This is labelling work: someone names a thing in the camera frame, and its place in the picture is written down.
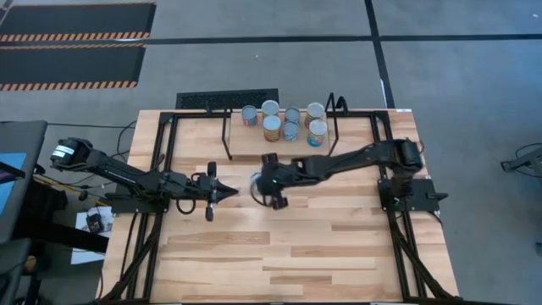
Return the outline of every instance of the floor mat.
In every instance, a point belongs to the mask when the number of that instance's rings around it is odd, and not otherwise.
[[[133,88],[145,45],[0,47],[0,90]]]
[[[147,38],[155,3],[13,6],[0,42]]]
[[[261,108],[266,100],[279,102],[279,89],[209,91],[177,93],[176,109]]]

